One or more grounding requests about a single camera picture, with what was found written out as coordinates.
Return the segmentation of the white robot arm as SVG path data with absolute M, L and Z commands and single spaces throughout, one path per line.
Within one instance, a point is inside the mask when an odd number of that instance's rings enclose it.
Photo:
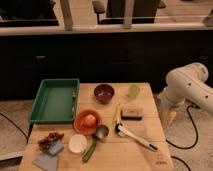
M 196 104 L 213 115 L 213 88 L 205 81 L 209 72 L 202 63 L 191 63 L 169 71 L 166 75 L 166 87 L 158 95 L 161 102 L 161 123 L 167 127 L 176 116 L 175 108 L 183 105 L 185 100 Z

